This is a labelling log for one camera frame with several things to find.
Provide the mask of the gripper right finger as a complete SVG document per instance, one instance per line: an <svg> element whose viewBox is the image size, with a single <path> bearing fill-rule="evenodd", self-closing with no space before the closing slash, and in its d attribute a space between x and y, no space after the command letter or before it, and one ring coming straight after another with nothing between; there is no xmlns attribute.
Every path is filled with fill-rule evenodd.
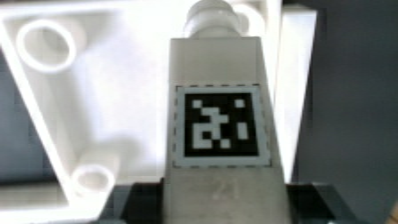
<svg viewBox="0 0 398 224"><path fill-rule="evenodd" d="M370 224L354 214L333 184L287 184L294 224Z"/></svg>

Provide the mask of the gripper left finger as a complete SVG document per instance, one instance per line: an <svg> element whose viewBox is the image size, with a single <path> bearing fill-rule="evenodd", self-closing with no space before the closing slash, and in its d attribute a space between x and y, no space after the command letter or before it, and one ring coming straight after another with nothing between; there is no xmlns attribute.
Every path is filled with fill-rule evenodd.
<svg viewBox="0 0 398 224"><path fill-rule="evenodd" d="M104 224L164 224L162 182L120 185L104 209Z"/></svg>

